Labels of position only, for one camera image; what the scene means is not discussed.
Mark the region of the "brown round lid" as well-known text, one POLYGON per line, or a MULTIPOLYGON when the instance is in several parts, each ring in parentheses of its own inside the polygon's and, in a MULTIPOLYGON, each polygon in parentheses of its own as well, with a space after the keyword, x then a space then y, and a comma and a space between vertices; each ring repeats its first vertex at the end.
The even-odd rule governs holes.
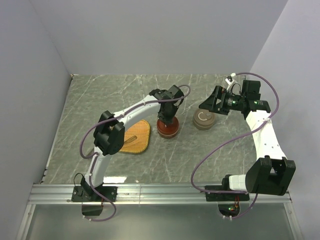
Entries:
POLYGON ((209 112, 204 109, 197 109, 193 114, 193 123, 198 125, 214 125, 216 115, 213 112, 209 112))

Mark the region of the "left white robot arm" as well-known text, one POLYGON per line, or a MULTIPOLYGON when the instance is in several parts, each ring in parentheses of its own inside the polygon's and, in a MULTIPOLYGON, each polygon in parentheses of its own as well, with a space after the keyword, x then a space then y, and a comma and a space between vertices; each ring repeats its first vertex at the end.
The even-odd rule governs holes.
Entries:
POLYGON ((79 152, 82 158, 91 159, 89 170, 81 182, 83 195, 89 201, 96 201, 101 196, 104 174, 113 155, 124 146, 125 133, 133 125, 146 117, 157 114, 157 128, 160 134, 171 138, 179 130, 176 113, 184 99, 191 93, 189 85, 173 85, 168 90, 154 89, 149 95, 132 106, 111 113, 101 114, 98 123, 91 127, 80 142, 79 152), (83 144, 93 131, 94 148, 88 155, 83 153, 83 144))

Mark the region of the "red round lid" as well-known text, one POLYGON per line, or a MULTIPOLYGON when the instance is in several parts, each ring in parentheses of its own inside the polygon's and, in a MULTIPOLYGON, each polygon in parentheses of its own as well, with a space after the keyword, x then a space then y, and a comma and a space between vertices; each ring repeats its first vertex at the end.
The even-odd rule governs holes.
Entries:
POLYGON ((179 130, 179 121, 176 117, 172 119, 172 123, 164 123, 159 119, 156 122, 157 130, 163 135, 173 135, 179 130))

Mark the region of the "metal tongs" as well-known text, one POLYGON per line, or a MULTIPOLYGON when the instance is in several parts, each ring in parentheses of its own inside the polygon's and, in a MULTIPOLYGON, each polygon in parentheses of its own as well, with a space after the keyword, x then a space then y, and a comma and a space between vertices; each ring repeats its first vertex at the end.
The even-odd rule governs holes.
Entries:
MULTIPOLYGON (((124 141, 124 145, 129 144, 129 143, 132 143, 132 142, 135 141, 137 138, 138 138, 138 137, 137 137, 136 135, 128 138, 127 140, 124 141)), ((91 155, 91 154, 94 152, 94 150, 95 150, 95 148, 93 147, 93 148, 89 151, 88 155, 91 155)))

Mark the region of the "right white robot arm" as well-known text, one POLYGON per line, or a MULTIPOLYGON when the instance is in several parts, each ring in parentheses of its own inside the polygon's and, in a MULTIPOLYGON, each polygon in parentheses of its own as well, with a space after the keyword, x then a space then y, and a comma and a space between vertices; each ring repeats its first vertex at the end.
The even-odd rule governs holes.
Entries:
POLYGON ((253 137, 256 162, 246 174, 228 176, 228 183, 220 188, 220 193, 226 200, 232 200, 238 193, 283 196, 296 171, 296 164, 287 159, 278 143, 269 103, 261 99, 261 83, 244 80, 240 94, 232 93, 235 81, 228 80, 227 83, 227 88, 215 86, 199 108, 221 115, 230 111, 241 112, 253 137))

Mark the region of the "red-sided metal tin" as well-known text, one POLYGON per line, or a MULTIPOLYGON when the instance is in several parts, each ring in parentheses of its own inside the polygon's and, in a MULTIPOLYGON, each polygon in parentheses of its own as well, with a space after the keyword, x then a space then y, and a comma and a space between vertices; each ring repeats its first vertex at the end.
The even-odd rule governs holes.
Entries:
POLYGON ((157 132, 162 138, 173 138, 178 134, 178 129, 158 129, 157 132))

